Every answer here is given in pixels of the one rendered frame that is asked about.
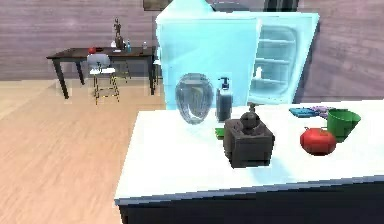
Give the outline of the white top kitchen counter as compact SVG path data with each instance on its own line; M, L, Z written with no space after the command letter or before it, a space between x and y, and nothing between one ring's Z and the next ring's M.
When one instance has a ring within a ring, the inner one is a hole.
M384 100L338 105L361 120L327 156L300 146L324 119L257 107L272 158L243 169L230 166L215 117L193 126L172 110L140 112L115 193L122 224L384 224Z

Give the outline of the green cup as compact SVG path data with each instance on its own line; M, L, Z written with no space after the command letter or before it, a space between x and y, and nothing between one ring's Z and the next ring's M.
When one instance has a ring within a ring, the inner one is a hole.
M335 137L337 143L346 140L360 122L361 117L348 109L330 109L327 116L327 130Z

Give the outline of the clear glass vase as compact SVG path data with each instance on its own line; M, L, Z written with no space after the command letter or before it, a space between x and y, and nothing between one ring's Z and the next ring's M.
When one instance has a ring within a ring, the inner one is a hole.
M213 103L213 87L209 79L200 73L188 73L181 77L175 88L176 105L182 118L191 125L204 121Z

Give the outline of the grey soap dispenser bottle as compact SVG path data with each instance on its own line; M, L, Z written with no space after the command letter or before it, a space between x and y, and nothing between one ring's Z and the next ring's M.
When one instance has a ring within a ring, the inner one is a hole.
M230 91L229 78L221 77L221 87L216 93L216 117L219 122L224 122L231 117L232 92Z

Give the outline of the pale blue fridge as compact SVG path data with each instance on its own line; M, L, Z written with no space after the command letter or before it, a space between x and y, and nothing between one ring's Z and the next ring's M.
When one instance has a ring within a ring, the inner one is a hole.
M227 77L233 104L291 104L320 16L304 12L216 11L205 0L173 0L156 17L166 107L175 86L200 73Z

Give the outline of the dark grey box with ball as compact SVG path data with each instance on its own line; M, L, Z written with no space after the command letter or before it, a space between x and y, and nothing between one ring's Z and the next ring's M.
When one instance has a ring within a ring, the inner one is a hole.
M224 153L232 168L268 166L275 136L255 112L249 110L239 119L228 119L224 124Z

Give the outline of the white chair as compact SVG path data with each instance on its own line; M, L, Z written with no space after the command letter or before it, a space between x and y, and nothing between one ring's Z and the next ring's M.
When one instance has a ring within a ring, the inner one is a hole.
M93 96L95 104L98 104L100 98L115 97L119 100L119 89L116 82L116 69L111 66L110 58L107 54L95 53L87 56L89 74L93 77ZM109 87L101 88L98 78L101 75L109 77Z

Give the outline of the dark statuette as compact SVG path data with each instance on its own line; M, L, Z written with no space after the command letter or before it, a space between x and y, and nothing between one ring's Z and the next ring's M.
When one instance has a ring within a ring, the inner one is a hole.
M118 18L114 20L114 29L115 29L116 47L122 50L124 48L124 40L123 40L123 37L121 36L121 24Z

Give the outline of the blue flat sponge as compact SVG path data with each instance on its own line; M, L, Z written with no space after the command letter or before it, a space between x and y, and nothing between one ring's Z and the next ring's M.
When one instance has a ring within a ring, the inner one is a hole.
M292 113L293 116L298 118L311 118L319 115L317 111L305 107L290 108L289 111Z

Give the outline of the purple cloth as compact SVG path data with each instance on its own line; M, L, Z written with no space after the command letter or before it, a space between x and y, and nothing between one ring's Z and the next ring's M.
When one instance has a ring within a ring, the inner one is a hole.
M311 110L315 111L318 116L326 119L328 117L328 111L331 110L331 107L328 106L313 106Z

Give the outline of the red apple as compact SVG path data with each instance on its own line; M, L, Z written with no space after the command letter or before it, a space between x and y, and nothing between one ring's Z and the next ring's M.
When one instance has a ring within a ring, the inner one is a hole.
M322 128L308 128L300 136L301 147L310 155L325 156L336 149L336 138Z

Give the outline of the dark wooden table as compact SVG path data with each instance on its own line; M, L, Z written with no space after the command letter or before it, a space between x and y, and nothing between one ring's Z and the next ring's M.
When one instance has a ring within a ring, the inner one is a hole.
M102 53L107 54L113 62L127 61L127 60L145 60L148 66L148 79L150 82L150 94L155 94L155 75L154 75L154 56L155 47L148 47L143 49L142 47L132 47L130 52L122 50L121 52L115 52L112 47L104 47ZM76 65L79 79L82 85L84 82L84 75L82 72L81 63L87 59L88 49L87 48L69 48L61 52L55 53L48 56L47 59L51 60L59 80L62 93L65 99L69 98L67 86L65 83L64 74L62 72L62 62L73 62Z

